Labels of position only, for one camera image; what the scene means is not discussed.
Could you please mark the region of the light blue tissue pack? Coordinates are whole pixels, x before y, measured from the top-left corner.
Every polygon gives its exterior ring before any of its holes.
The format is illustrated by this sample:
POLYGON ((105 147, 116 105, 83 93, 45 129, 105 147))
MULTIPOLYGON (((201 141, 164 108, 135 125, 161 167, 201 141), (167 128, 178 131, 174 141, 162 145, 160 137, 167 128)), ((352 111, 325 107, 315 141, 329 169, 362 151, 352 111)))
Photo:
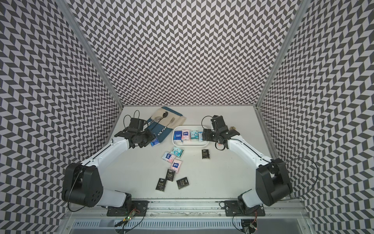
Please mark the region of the light blue tissue pack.
POLYGON ((203 132, 198 132, 198 141, 203 142, 203 132))

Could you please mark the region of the white storage box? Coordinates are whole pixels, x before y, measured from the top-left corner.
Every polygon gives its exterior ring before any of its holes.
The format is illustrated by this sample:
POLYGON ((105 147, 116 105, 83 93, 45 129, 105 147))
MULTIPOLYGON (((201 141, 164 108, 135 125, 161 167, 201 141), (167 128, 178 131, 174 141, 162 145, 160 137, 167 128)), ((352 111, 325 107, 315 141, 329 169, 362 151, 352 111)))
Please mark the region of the white storage box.
POLYGON ((173 143, 174 146, 176 146, 176 147, 206 147, 206 146, 208 146, 209 141, 202 141, 202 142, 199 142, 199 141, 184 141, 184 142, 174 141, 174 133, 177 132, 177 131, 185 130, 185 129, 197 130, 198 132, 203 131, 203 127, 200 126, 200 125, 181 125, 181 126, 177 126, 172 132, 172 141, 171 142, 173 143))

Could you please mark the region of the blue Vinda tissue pack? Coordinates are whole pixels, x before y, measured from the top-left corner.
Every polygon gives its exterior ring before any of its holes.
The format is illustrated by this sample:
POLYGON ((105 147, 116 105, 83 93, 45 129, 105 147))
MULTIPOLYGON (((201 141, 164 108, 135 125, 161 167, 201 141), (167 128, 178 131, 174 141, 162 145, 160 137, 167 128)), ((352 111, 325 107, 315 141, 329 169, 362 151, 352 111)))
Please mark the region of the blue Vinda tissue pack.
POLYGON ((173 132, 173 142, 174 143, 182 143, 183 142, 183 139, 182 139, 182 131, 174 131, 173 132))

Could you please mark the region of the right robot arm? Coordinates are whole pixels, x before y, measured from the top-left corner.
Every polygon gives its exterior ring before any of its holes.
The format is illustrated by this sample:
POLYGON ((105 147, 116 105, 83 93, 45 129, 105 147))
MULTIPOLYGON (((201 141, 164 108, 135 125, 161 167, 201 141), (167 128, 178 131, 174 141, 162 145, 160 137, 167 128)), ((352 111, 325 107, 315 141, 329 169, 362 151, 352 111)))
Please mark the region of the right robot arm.
POLYGON ((262 154, 236 130, 219 133, 204 129, 202 139, 223 145, 254 169, 254 186, 238 196, 241 213, 254 212, 254 209, 261 205, 271 206, 293 191, 285 162, 262 154))

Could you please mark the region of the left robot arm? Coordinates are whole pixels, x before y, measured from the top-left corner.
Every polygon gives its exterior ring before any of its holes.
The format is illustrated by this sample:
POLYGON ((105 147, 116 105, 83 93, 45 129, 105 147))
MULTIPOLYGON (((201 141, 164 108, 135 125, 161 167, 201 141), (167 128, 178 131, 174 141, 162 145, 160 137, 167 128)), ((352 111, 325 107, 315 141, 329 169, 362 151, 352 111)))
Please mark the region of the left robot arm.
POLYGON ((93 156, 80 163, 70 164, 65 170, 62 200, 84 207, 122 207, 129 194, 105 189, 100 176, 125 151, 136 146, 146 147, 154 139, 150 130, 123 130, 93 156))

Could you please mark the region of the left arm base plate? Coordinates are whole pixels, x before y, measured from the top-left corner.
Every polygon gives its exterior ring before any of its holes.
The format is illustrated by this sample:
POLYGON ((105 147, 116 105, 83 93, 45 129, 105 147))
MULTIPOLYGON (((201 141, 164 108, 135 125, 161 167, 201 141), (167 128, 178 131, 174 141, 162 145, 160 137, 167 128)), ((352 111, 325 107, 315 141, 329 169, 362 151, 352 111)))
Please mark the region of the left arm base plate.
POLYGON ((109 217, 126 217, 132 210, 136 210, 135 217, 144 217, 147 213, 149 202, 147 200, 136 200, 125 202, 122 207, 108 207, 106 216, 109 217))

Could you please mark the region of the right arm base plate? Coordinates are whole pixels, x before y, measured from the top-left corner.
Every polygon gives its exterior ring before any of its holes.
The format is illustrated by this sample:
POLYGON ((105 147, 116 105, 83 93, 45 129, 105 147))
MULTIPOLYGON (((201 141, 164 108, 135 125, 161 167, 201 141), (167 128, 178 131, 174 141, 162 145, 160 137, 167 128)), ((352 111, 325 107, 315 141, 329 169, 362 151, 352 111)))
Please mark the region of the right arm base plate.
POLYGON ((266 216, 265 209, 262 205, 247 207, 243 202, 238 200, 224 200, 223 209, 227 217, 234 216, 266 216))

